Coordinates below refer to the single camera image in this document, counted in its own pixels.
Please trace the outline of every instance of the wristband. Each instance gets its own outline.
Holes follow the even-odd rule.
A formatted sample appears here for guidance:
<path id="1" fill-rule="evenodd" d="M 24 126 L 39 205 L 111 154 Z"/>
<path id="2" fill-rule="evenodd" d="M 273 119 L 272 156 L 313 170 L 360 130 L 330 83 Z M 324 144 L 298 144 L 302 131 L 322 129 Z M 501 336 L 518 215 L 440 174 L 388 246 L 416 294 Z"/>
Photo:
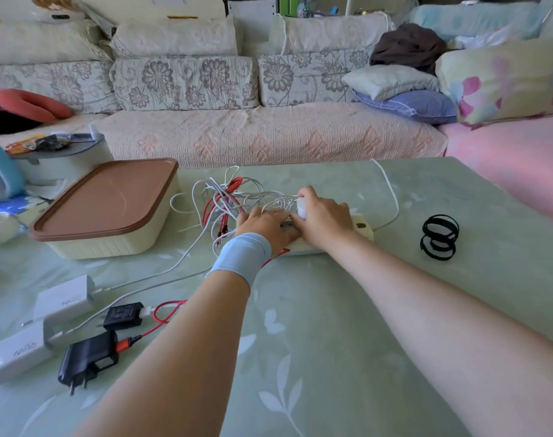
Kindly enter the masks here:
<path id="1" fill-rule="evenodd" d="M 244 233 L 224 245 L 206 277 L 218 270 L 233 271 L 241 275 L 252 288 L 258 271 L 271 257 L 272 247 L 264 236 L 258 233 Z"/>

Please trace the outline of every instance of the person's left arm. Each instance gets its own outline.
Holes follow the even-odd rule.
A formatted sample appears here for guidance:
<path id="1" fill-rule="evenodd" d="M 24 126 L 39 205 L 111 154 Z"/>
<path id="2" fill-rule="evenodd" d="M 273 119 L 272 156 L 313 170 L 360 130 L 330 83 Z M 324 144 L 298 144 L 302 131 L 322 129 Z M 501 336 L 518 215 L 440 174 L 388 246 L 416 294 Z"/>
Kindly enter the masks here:
<path id="1" fill-rule="evenodd" d="M 237 237 L 224 246 L 212 272 L 74 436 L 220 434 L 251 281 L 265 257 L 298 237 L 296 229 L 280 227 L 288 216 L 258 208 L 240 214 Z"/>

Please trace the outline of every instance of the pink sofa seat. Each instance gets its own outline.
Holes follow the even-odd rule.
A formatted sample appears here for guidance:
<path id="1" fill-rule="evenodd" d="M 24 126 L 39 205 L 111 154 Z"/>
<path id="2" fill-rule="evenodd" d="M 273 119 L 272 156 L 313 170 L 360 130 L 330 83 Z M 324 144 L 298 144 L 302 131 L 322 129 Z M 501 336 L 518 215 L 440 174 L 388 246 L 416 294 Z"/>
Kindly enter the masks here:
<path id="1" fill-rule="evenodd" d="M 470 131 L 440 128 L 449 138 L 446 156 L 553 218 L 553 117 L 491 124 Z"/>

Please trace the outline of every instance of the brown lid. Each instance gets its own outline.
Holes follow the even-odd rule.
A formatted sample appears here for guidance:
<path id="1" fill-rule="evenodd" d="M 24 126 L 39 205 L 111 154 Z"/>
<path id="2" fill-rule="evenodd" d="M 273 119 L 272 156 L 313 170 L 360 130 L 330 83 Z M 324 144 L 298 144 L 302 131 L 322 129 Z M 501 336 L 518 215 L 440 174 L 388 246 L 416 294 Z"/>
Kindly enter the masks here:
<path id="1" fill-rule="evenodd" d="M 171 158 L 100 164 L 60 195 L 29 235 L 48 242 L 131 233 L 151 220 L 177 167 Z"/>

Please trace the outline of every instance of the white power cord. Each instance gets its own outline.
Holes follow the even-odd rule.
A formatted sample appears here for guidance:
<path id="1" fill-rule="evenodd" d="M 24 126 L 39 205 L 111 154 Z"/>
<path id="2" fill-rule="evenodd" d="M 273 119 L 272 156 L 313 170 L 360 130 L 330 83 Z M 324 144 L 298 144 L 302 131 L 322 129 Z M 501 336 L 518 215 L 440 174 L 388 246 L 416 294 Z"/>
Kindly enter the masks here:
<path id="1" fill-rule="evenodd" d="M 389 190 L 392 194 L 392 197 L 393 197 L 394 202 L 396 204 L 396 210 L 397 210 L 395 216 L 389 222 L 386 222 L 384 225 L 381 225 L 381 226 L 375 228 L 374 231 L 376 231 L 376 230 L 379 230 L 383 227 L 388 226 L 389 224 L 391 224 L 392 222 L 394 222 L 398 218 L 398 216 L 400 215 L 400 205 L 399 205 L 399 202 L 397 200 L 396 193 L 393 190 L 392 184 L 390 183 L 388 175 L 386 174 L 384 168 L 379 164 L 378 161 L 376 161 L 374 159 L 372 159 L 371 161 L 374 161 L 375 164 L 382 170 L 383 177 L 386 180 L 386 183 L 388 184 Z M 230 180 L 228 181 L 228 172 L 233 168 L 236 168 L 236 171 L 233 173 Z M 240 167 L 238 167 L 236 165 L 227 168 L 226 173 L 224 174 L 224 183 L 223 184 L 217 183 L 214 180 L 214 178 L 209 178 L 209 180 L 197 181 L 193 185 L 192 190 L 191 190 L 191 198 L 192 198 L 195 210 L 192 210 L 190 212 L 184 212 L 182 210 L 178 210 L 173 205 L 173 202 L 174 202 L 175 198 L 177 198 L 178 196 L 185 195 L 185 193 L 178 193 L 178 194 L 171 197 L 169 205 L 170 205 L 171 209 L 174 212 L 177 212 L 177 213 L 180 213 L 180 214 L 190 214 L 190 213 L 195 212 L 198 215 L 200 223 L 197 224 L 197 225 L 193 225 L 192 227 L 185 228 L 184 230 L 188 230 L 188 229 L 195 228 L 195 227 L 201 227 L 202 228 L 202 231 L 198 235 L 197 239 L 190 245 L 190 247 L 185 251 L 185 253 L 183 253 L 183 256 L 180 257 L 180 259 L 175 264 L 173 264 L 167 270 L 161 271 L 160 273 L 156 273 L 156 274 L 153 274 L 151 276 L 146 276 L 144 278 L 137 279 L 137 280 L 131 281 L 131 282 L 127 282 L 125 284 L 121 284 L 121 285 L 118 285 L 118 286 L 113 286 L 113 287 L 107 288 L 106 291 L 107 290 L 108 291 L 116 290 L 116 289 L 122 288 L 124 286 L 129 286 L 129 285 L 132 285 L 132 284 L 136 284 L 138 282 L 145 281 L 147 279 L 151 279 L 153 277 L 162 276 L 162 275 L 164 275 L 166 273 L 169 273 L 170 271 L 174 270 L 175 268 L 177 268 L 182 263 L 182 261 L 187 257 L 187 255 L 193 249 L 193 247 L 200 241 L 200 239 L 203 237 L 203 235 L 206 232 L 208 227 L 211 228 L 210 234 L 211 234 L 212 239 L 214 240 L 212 242 L 212 251 L 213 251 L 214 255 L 217 257 L 216 248 L 220 244 L 222 244 L 226 239 L 229 239 L 232 236 L 234 236 L 234 234 L 236 232 L 235 229 L 233 229 L 233 230 L 228 231 L 228 232 L 226 232 L 226 233 L 224 233 L 220 236 L 215 236 L 214 235 L 215 226 L 218 224 L 218 222 L 225 215 L 228 215 L 229 218 L 231 218 L 235 221 L 241 210 L 243 210 L 245 212 L 250 212 L 252 210 L 252 208 L 254 208 L 256 206 L 259 206 L 259 205 L 262 205 L 262 211 L 263 212 L 267 209 L 273 209 L 273 208 L 282 208 L 283 210 L 286 210 L 286 211 L 292 210 L 293 205 L 295 205 L 296 200 L 297 200 L 296 196 L 286 195 L 286 194 L 284 194 L 280 191 L 276 191 L 276 190 L 265 191 L 262 184 L 260 182 L 258 182 L 256 179 L 253 179 L 253 178 L 248 178 L 248 177 L 243 176 L 242 177 L 242 182 L 236 187 L 236 189 L 233 190 L 232 192 L 228 192 L 227 189 L 228 189 L 230 183 L 234 180 L 234 177 L 236 176 L 236 174 L 238 173 L 239 170 L 240 170 Z M 247 184 L 247 183 L 251 183 L 252 185 L 254 185 L 255 189 L 256 189 L 256 192 L 254 192 L 254 191 L 252 191 L 252 192 L 239 191 L 240 188 L 243 185 Z M 204 214 L 204 216 L 202 216 L 202 214 L 200 213 L 200 211 L 198 209 L 198 203 L 197 203 L 197 199 L 195 197 L 195 190 L 200 184 L 205 184 L 204 190 L 202 192 L 202 196 L 204 194 L 206 194 L 206 192 L 208 190 L 213 191 L 212 198 L 208 202 L 208 205 L 210 203 L 212 203 L 212 208 L 209 211 L 209 213 L 207 215 Z M 206 270 L 190 274 L 188 276 L 184 276 L 184 277 L 180 277 L 180 278 L 176 278 L 176 279 L 171 279 L 169 281 L 161 282 L 159 284 L 155 284 L 155 285 L 152 285 L 152 286 L 147 286 L 145 288 L 141 288 L 139 290 L 135 290 L 135 291 L 132 291 L 130 293 L 124 294 L 124 295 L 118 297 L 116 300 L 114 300 L 110 304 L 108 304 L 105 308 L 103 308 L 100 311 L 98 311 L 97 313 L 93 314 L 91 317 L 89 317 L 87 320 L 85 320 L 80 325 L 78 325 L 75 328 L 72 328 L 70 330 L 67 330 L 66 332 L 62 331 L 58 334 L 55 334 L 54 336 L 52 336 L 52 338 L 50 338 L 50 340 L 56 341 L 56 340 L 59 340 L 59 339 L 65 337 L 68 334 L 71 334 L 75 331 L 80 330 L 81 328 L 86 326 L 88 323 L 93 321 L 96 317 L 100 316 L 102 313 L 107 311 L 109 308 L 115 306 L 117 303 L 119 303 L 120 301 L 122 301 L 123 299 L 125 299 L 129 296 L 133 296 L 133 295 L 141 293 L 143 291 L 147 291 L 147 290 L 151 290 L 153 288 L 157 288 L 158 286 L 163 286 L 163 285 L 171 284 L 171 283 L 174 283 L 174 282 L 179 282 L 179 281 L 182 281 L 184 279 L 189 279 L 190 277 L 197 276 L 199 274 L 205 273 L 206 271 L 208 271 L 210 269 L 211 269 L 211 267 L 206 269 Z"/>

